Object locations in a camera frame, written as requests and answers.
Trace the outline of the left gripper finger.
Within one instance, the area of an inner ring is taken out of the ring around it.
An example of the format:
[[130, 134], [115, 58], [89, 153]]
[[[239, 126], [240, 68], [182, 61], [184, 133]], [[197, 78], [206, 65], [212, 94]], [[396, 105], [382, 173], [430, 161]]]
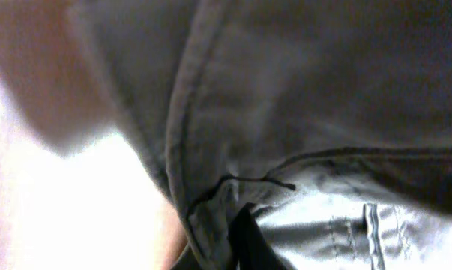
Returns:
[[187, 215], [189, 243], [172, 269], [284, 269], [250, 208], [251, 204], [193, 207]]

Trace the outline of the grey shorts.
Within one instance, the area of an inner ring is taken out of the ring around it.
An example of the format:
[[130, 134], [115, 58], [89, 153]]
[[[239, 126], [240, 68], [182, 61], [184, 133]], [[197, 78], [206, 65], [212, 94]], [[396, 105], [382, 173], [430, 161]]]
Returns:
[[198, 204], [251, 204], [284, 269], [452, 269], [452, 0], [70, 15], [186, 236]]

